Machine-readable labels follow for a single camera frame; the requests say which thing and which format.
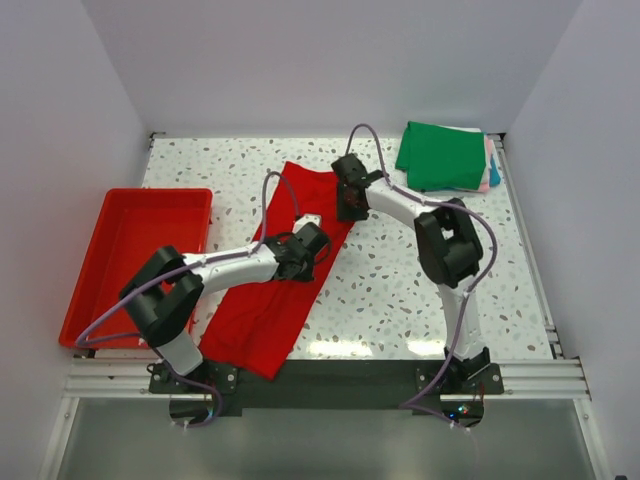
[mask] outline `folded green towel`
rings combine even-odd
[[[416,190],[477,190],[487,168],[484,134],[409,122],[396,168]]]

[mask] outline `metal frame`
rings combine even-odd
[[[487,399],[589,399],[579,360],[507,360],[495,363],[500,366],[505,393],[486,395]],[[196,394],[150,394],[148,364],[149,360],[74,359],[63,396],[74,399],[202,399],[202,395]],[[442,400],[471,398],[471,395],[442,395]]]
[[[595,422],[589,388],[580,360],[565,360],[557,331],[553,324],[540,274],[535,262],[527,229],[522,218],[502,141],[490,135],[496,145],[503,174],[511,198],[514,216],[533,283],[542,308],[549,344],[555,360],[505,360],[494,361],[500,365],[505,393],[487,395],[492,400],[573,400],[576,415],[593,470],[598,480],[614,478]],[[149,359],[74,359],[67,377],[58,416],[49,440],[48,449],[39,474],[39,480],[55,480],[69,442],[71,430],[77,418],[80,399],[201,399],[201,395],[157,395],[148,392],[150,375],[146,366]],[[470,396],[443,395],[443,401],[466,401]]]

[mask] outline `cable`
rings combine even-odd
[[[247,255],[248,255],[248,252],[245,251],[245,252],[226,253],[226,254],[215,256],[215,257],[209,257],[206,261],[198,260],[188,265],[174,268],[173,270],[167,273],[164,273],[162,275],[159,275],[149,280],[143,285],[140,285],[139,287],[131,290],[131,292],[129,292],[125,297],[123,297],[122,300],[120,300],[113,307],[111,307],[109,310],[107,310],[102,315],[100,315],[91,325],[85,328],[84,331],[80,335],[78,335],[78,338],[76,339],[76,346],[79,348],[87,348],[92,345],[95,345],[96,343],[102,343],[109,340],[115,340],[118,338],[139,337],[140,336],[139,333],[130,332],[130,333],[116,333],[114,335],[107,335],[105,337],[92,338],[91,340],[89,340],[89,335],[91,335],[95,330],[97,330],[104,322],[106,322],[109,318],[111,318],[121,308],[128,305],[129,302],[131,302],[131,300],[133,300],[136,296],[145,293],[150,288],[153,288],[156,285],[164,282],[165,280],[175,277],[176,275],[180,275],[182,273],[188,272],[189,270],[193,270],[194,268],[203,267],[212,262],[217,262],[221,260],[231,260],[234,258],[242,258]]]
[[[489,234],[489,238],[491,239],[491,245],[492,245],[491,258],[489,259],[489,263],[484,268],[484,270],[482,270],[482,272],[480,272],[480,274],[475,278],[475,280],[473,282],[471,282],[469,287],[464,292],[464,298],[462,299],[462,302],[460,303],[460,312],[458,314],[458,320],[457,320],[457,323],[456,323],[456,329],[454,331],[453,339],[451,341],[451,348],[449,350],[449,353],[445,357],[444,362],[442,363],[442,366],[440,367],[440,370],[438,370],[438,373],[436,373],[436,376],[433,378],[433,380],[431,380],[431,382],[429,382],[429,384],[426,387],[424,387],[420,392],[418,392],[416,395],[414,395],[409,400],[407,400],[406,402],[404,402],[404,403],[402,403],[400,405],[400,408],[410,408],[410,409],[414,409],[414,410],[420,410],[421,408],[424,408],[424,407],[420,407],[419,405],[415,405],[415,402],[417,402],[418,400],[423,398],[425,395],[427,395],[433,389],[433,387],[435,387],[438,384],[438,382],[444,376],[447,368],[449,367],[449,364],[451,363],[451,361],[453,359],[453,354],[455,352],[456,346],[458,345],[458,340],[460,338],[460,331],[462,330],[462,321],[464,319],[464,312],[465,312],[465,310],[467,308],[467,303],[469,302],[469,297],[473,294],[473,291],[475,290],[475,288],[478,285],[478,283],[480,283],[482,281],[482,279],[484,279],[484,277],[487,276],[487,274],[489,273],[489,270],[491,270],[491,268],[495,264],[496,258],[498,257],[498,239],[496,238],[495,232],[491,228],[491,225],[489,225],[489,223],[484,218],[482,218],[478,213],[476,213],[476,212],[474,212],[472,210],[469,210],[466,207],[463,207],[461,205],[457,205],[457,204],[454,204],[454,203],[439,202],[439,201],[435,201],[435,200],[429,200],[427,198],[415,195],[415,194],[413,194],[411,192],[408,192],[408,191],[406,191],[406,190],[394,185],[391,182],[391,178],[389,177],[387,169],[386,169],[386,167],[384,165],[384,157],[383,157],[383,154],[382,154],[382,147],[380,145],[380,138],[378,137],[378,134],[373,129],[373,127],[371,127],[370,125],[368,125],[366,123],[359,123],[358,125],[356,125],[353,128],[353,130],[351,131],[351,134],[349,135],[349,140],[347,142],[347,149],[346,149],[345,155],[349,153],[349,150],[351,150],[351,142],[353,140],[353,136],[355,135],[356,131],[361,127],[364,127],[364,128],[368,129],[371,132],[371,135],[373,136],[373,140],[374,140],[374,142],[376,144],[376,149],[378,150],[378,159],[380,161],[380,169],[382,170],[382,174],[384,176],[385,181],[387,182],[387,185],[389,187],[391,187],[391,189],[393,191],[398,192],[403,197],[405,197],[405,198],[407,198],[409,200],[412,200],[414,202],[417,202],[417,203],[419,203],[421,205],[426,205],[426,206],[434,207],[434,208],[445,207],[445,208],[451,208],[453,210],[458,210],[458,211],[464,212],[467,215],[469,215],[470,217],[472,217],[474,220],[479,222],[484,227],[484,229],[487,231],[487,233]]]
[[[380,146],[380,138],[378,138],[378,134],[376,133],[376,131],[373,129],[371,125],[369,125],[368,123],[359,123],[358,125],[353,127],[353,130],[351,130],[351,133],[349,134],[349,141],[347,142],[347,150],[345,151],[344,154],[345,155],[349,154],[349,150],[351,150],[351,142],[353,141],[353,136],[355,135],[356,131],[359,128],[366,128],[371,132],[371,135],[373,136],[373,140],[376,143],[376,148],[378,149],[378,159],[380,160],[380,170],[382,170],[382,175],[384,176],[384,180],[387,182],[387,185],[391,187],[391,177],[389,177],[389,173],[387,173],[387,168],[384,165],[384,158],[382,156],[382,147]]]
[[[262,226],[260,227],[260,239],[251,253],[255,253],[264,243],[265,238],[267,238],[267,184],[269,183],[269,179],[271,177],[280,177],[280,180],[284,181],[287,190],[289,190],[289,194],[291,195],[291,200],[293,201],[293,209],[296,214],[296,220],[300,218],[300,207],[298,206],[298,199],[296,198],[296,193],[293,190],[293,187],[289,183],[289,180],[282,175],[280,172],[271,171],[267,173],[264,177],[264,181],[262,182]]]

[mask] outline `purple cable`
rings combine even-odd
[[[366,128],[371,132],[371,135],[373,136],[373,140],[376,143],[376,148],[378,149],[378,158],[380,159],[380,170],[382,170],[382,175],[384,176],[384,179],[387,182],[387,185],[391,187],[392,186],[391,177],[389,177],[389,174],[387,173],[387,167],[385,167],[384,165],[384,157],[382,156],[382,147],[380,146],[380,138],[378,138],[378,134],[376,133],[376,131],[373,129],[371,125],[369,125],[368,123],[359,123],[358,125],[353,127],[353,130],[351,130],[351,133],[349,134],[349,141],[347,142],[347,150],[344,154],[345,155],[349,154],[349,150],[351,150],[351,142],[353,141],[353,136],[355,135],[356,131],[359,128]]]
[[[291,200],[293,201],[293,209],[296,213],[296,220],[300,217],[300,207],[298,206],[298,199],[296,198],[296,193],[293,190],[293,187],[289,183],[289,180],[285,176],[283,176],[280,172],[271,171],[267,173],[266,177],[264,177],[264,181],[262,182],[262,226],[260,227],[260,239],[256,246],[253,247],[251,253],[255,253],[264,243],[265,238],[267,238],[267,184],[269,183],[269,179],[271,177],[280,177],[280,180],[284,181],[287,190],[289,190],[289,194],[291,195]]]
[[[188,265],[184,265],[182,267],[175,268],[167,273],[163,273],[162,275],[149,280],[147,283],[139,286],[131,290],[125,297],[122,298],[118,303],[116,303],[109,310],[100,315],[91,325],[89,325],[76,339],[76,346],[79,348],[86,348],[96,343],[106,342],[108,340],[115,340],[117,338],[131,338],[131,337],[139,337],[140,334],[137,332],[130,333],[116,333],[113,335],[107,335],[99,338],[92,338],[89,340],[89,335],[91,335],[97,328],[100,327],[104,322],[106,322],[109,318],[111,318],[116,312],[118,312],[122,307],[126,306],[133,300],[137,295],[140,295],[152,287],[164,282],[165,280],[175,277],[176,275],[180,275],[181,273],[185,273],[189,270],[193,270],[194,268],[203,267],[205,265],[209,265],[213,262],[218,262],[221,260],[231,260],[234,258],[242,258],[249,255],[249,252],[234,252],[234,253],[225,253],[215,257],[209,257],[206,261],[202,262],[198,260],[197,262],[190,263]]]
[[[482,279],[484,279],[484,277],[487,276],[487,274],[489,273],[489,270],[491,270],[491,268],[493,267],[493,265],[496,263],[496,258],[498,257],[498,239],[496,238],[496,234],[493,231],[493,229],[491,228],[491,225],[489,225],[489,223],[482,218],[482,216],[480,216],[478,213],[469,210],[466,207],[463,207],[461,205],[457,205],[454,203],[448,203],[448,202],[438,202],[435,200],[428,200],[422,196],[418,196],[415,195],[411,192],[408,192],[400,187],[397,187],[396,185],[393,185],[391,183],[391,178],[389,177],[389,174],[387,173],[387,169],[385,168],[384,165],[384,157],[382,155],[382,147],[380,145],[380,138],[378,137],[378,134],[375,132],[375,130],[373,129],[373,127],[371,127],[370,125],[366,124],[366,123],[359,123],[358,125],[356,125],[353,130],[351,131],[351,134],[349,135],[349,141],[347,142],[347,150],[345,152],[345,155],[349,153],[349,150],[351,149],[351,141],[353,140],[353,136],[356,133],[356,131],[360,128],[360,127],[364,127],[366,129],[368,129],[371,134],[373,135],[373,139],[375,141],[376,144],[376,148],[378,150],[378,158],[380,160],[380,169],[382,170],[382,174],[384,176],[385,181],[387,182],[387,185],[389,185],[391,187],[391,189],[395,192],[398,192],[400,195],[402,195],[403,197],[412,200],[414,202],[417,202],[421,205],[427,205],[429,207],[434,207],[434,208],[438,208],[438,207],[446,207],[446,208],[451,208],[453,210],[458,210],[461,212],[466,213],[467,215],[469,215],[470,217],[472,217],[474,220],[478,221],[483,227],[484,229],[487,231],[487,233],[489,234],[489,238],[491,239],[491,245],[492,245],[492,249],[491,249],[491,258],[489,259],[489,263],[487,264],[487,266],[485,267],[484,270],[482,270],[482,272],[480,272],[480,274],[475,278],[475,280],[469,285],[469,287],[466,289],[465,291],[465,296],[462,299],[462,302],[460,303],[460,313],[458,314],[458,321],[456,323],[456,329],[454,331],[453,334],[453,339],[451,340],[451,348],[449,350],[449,353],[447,354],[447,356],[444,359],[444,362],[442,363],[442,366],[440,367],[440,370],[438,370],[438,373],[436,373],[436,376],[433,378],[433,380],[431,380],[431,382],[429,382],[429,384],[424,387],[420,392],[418,392],[416,395],[414,395],[413,397],[411,397],[409,400],[407,400],[406,402],[402,403],[400,405],[399,408],[409,408],[409,409],[414,409],[414,410],[421,410],[424,409],[425,407],[421,407],[419,405],[415,405],[415,402],[417,402],[418,400],[420,400],[421,398],[423,398],[425,395],[427,395],[432,389],[433,387],[435,387],[438,382],[442,379],[443,375],[445,374],[447,368],[449,367],[449,364],[451,363],[451,360],[453,359],[453,353],[455,352],[456,346],[458,345],[458,340],[460,338],[460,331],[462,330],[462,321],[464,319],[464,312],[467,308],[467,303],[469,302],[469,296],[473,293],[474,289],[476,288],[476,286],[478,285],[478,283],[480,283],[482,281]]]

